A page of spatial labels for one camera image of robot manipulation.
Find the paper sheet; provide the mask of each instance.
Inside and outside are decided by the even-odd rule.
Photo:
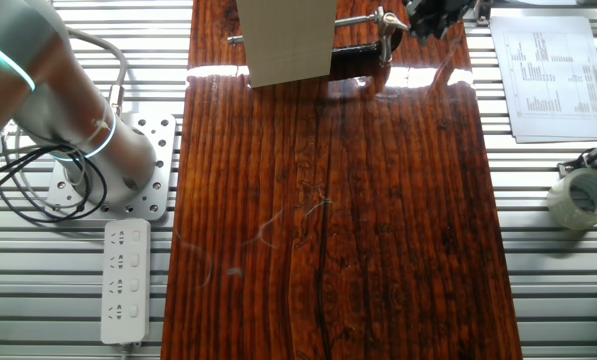
[[[518,142],[597,140],[597,50],[589,21],[494,17],[491,33]]]

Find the glossy wooden surface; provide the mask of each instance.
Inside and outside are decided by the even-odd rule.
[[[162,358],[521,359],[462,26],[255,90],[239,33],[194,3]]]

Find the white cable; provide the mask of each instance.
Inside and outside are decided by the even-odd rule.
[[[74,144],[73,145],[74,147],[85,145],[85,144],[89,143],[96,136],[98,136],[98,134],[100,134],[100,131],[103,128],[109,129],[109,126],[107,125],[107,123],[105,123],[105,120],[107,119],[107,113],[108,113],[107,112],[107,104],[105,104],[104,108],[105,108],[105,110],[102,113],[102,119],[94,121],[94,125],[96,126],[96,131],[94,131],[94,133],[91,134],[91,136],[89,136],[87,139],[85,139],[77,144]],[[80,155],[80,159],[82,160],[81,164],[83,164],[83,168],[82,168],[83,170],[80,172],[80,178],[78,179],[78,181],[76,181],[75,183],[71,182],[71,180],[69,179],[69,176],[67,175],[67,168],[66,167],[62,168],[63,174],[65,175],[65,179],[67,180],[67,182],[69,184],[71,184],[71,186],[78,186],[78,185],[82,184],[82,181],[85,178],[85,172],[86,172],[86,169],[84,167],[85,166],[85,154],[83,154],[83,152],[80,150],[78,150],[77,152]]]

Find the clear tape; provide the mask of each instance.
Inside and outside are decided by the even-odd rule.
[[[558,224],[586,230],[597,224],[597,170],[577,169],[554,185],[547,195],[549,212]]]

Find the power strip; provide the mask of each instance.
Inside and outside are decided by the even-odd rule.
[[[151,224],[142,219],[110,221],[104,246],[102,342],[142,341],[149,334]]]

